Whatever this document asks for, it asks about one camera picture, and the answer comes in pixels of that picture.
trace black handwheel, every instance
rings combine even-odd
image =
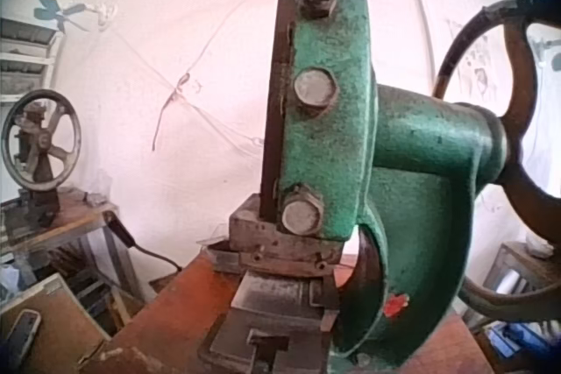
[[[49,119],[46,127],[41,127],[40,123],[34,123],[26,118],[25,107],[32,102],[38,100],[51,100],[56,103],[56,107]],[[70,117],[72,128],[74,131],[74,145],[72,151],[68,152],[59,146],[53,145],[53,134],[59,126],[60,118],[64,115]],[[25,168],[16,166],[10,152],[10,132],[13,126],[30,135],[31,144]],[[82,144],[82,132],[80,122],[70,101],[50,89],[38,89],[30,92],[21,98],[11,108],[4,127],[2,128],[2,158],[6,165],[6,170],[10,176],[21,186],[32,191],[45,192],[53,190],[64,182],[74,170],[78,155],[80,154],[80,146]],[[38,169],[39,159],[51,155],[62,161],[63,169],[56,177],[49,181],[36,181],[36,171]]]
[[[508,157],[496,183],[504,189],[516,214],[536,234],[561,244],[561,199],[546,194],[522,166],[522,138],[534,116],[537,74],[526,31],[539,23],[561,28],[561,0],[504,0],[478,13],[454,39],[438,72],[433,96],[444,99],[454,69],[470,45],[495,26],[504,25],[513,73],[508,110],[501,117]],[[498,294],[465,277],[459,298],[478,313],[504,321],[547,321],[561,317],[561,282],[532,293]]]

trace wheel spoke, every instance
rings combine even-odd
[[[532,231],[550,243],[561,243],[561,199],[546,194],[520,163],[505,168],[501,185],[516,214]]]
[[[53,135],[54,131],[56,131],[56,128],[59,125],[60,118],[62,116],[64,116],[65,114],[66,114],[66,110],[64,108],[64,105],[62,105],[60,103],[57,103],[56,108],[53,111],[53,115],[51,116],[51,119],[49,120],[49,125],[47,127],[47,129],[49,130],[51,135]]]
[[[22,131],[24,131],[25,133],[29,133],[31,135],[37,135],[37,134],[39,134],[39,131],[41,130],[41,128],[39,127],[38,124],[32,122],[31,120],[26,119],[23,116],[17,116],[14,119],[14,123]]]
[[[513,82],[510,104],[501,121],[511,140],[522,140],[536,109],[536,63],[526,36],[528,24],[519,19],[507,22],[504,26]]]
[[[55,158],[60,159],[63,162],[65,162],[68,158],[68,155],[70,155],[69,152],[66,152],[64,149],[55,145],[51,145],[51,147],[48,150],[48,154],[54,156]]]
[[[37,170],[37,164],[39,163],[39,148],[35,142],[32,143],[32,147],[27,156],[27,161],[25,162],[25,172],[27,173],[30,180],[33,180],[33,175],[35,170]]]

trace green cast iron frame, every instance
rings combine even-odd
[[[358,353],[377,369],[398,366],[428,337],[461,284],[475,196],[507,158],[489,111],[377,86],[369,28],[366,0],[337,0],[328,18],[297,16],[293,78],[327,69],[339,94],[317,116],[293,90],[284,100],[280,199],[311,187],[324,203],[321,236],[346,241],[358,225],[370,253],[371,272],[355,270],[343,292],[330,357],[337,372]],[[390,293],[409,304],[387,318]]]

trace black cable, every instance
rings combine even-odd
[[[175,267],[175,270],[177,272],[181,272],[183,270],[183,268],[181,266],[179,266],[178,264],[176,264],[171,258],[166,258],[164,256],[161,256],[158,253],[154,253],[153,251],[149,251],[147,249],[144,249],[144,248],[140,247],[138,244],[134,244],[133,247],[135,249],[137,249],[138,251],[140,251],[141,253],[144,253],[148,256],[152,256],[153,258],[158,258],[160,260],[163,260],[164,262],[168,262],[169,264],[171,264],[172,266]]]

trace wooden workbench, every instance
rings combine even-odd
[[[146,306],[82,368],[83,374],[208,374],[199,345],[225,313],[238,277],[216,273],[202,255]],[[367,373],[367,370],[356,370]],[[399,369],[401,374],[492,373],[457,315],[448,315],[432,337]]]
[[[0,247],[2,255],[12,253],[15,266],[20,270],[27,286],[34,285],[37,278],[29,263],[30,256],[77,241],[88,260],[96,267],[96,259],[89,245],[88,233],[102,229],[110,261],[117,275],[119,285],[132,296],[142,300],[134,268],[128,250],[105,226],[103,212],[118,213],[117,206],[106,202],[98,207],[89,206],[84,199],[84,192],[77,188],[59,188],[60,212],[47,229],[33,233],[16,243],[6,242]]]

